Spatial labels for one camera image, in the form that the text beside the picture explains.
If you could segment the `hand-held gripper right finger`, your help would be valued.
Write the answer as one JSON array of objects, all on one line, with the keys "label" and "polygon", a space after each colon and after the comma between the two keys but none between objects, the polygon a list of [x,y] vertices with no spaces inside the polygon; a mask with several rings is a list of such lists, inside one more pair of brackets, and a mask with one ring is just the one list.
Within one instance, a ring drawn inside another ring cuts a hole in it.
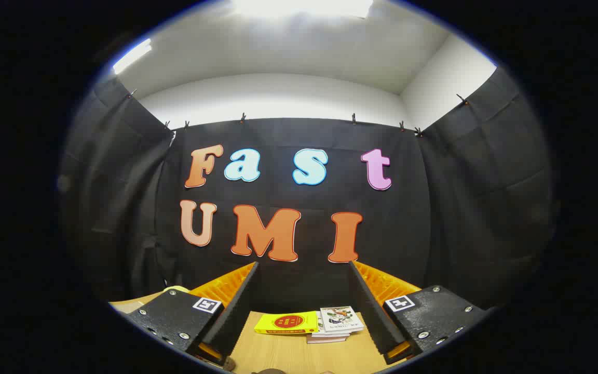
[{"label": "hand-held gripper right finger", "polygon": [[489,315],[444,286],[423,289],[359,261],[349,263],[354,309],[388,365],[446,345]]}]

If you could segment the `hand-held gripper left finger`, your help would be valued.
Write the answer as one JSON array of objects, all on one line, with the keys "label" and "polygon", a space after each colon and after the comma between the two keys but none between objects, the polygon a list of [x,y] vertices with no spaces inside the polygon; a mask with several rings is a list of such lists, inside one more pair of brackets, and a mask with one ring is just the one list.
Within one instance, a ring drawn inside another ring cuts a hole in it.
[{"label": "hand-held gripper left finger", "polygon": [[119,304],[119,313],[157,341],[211,364],[228,361],[259,282],[254,261],[192,290],[166,288]]}]

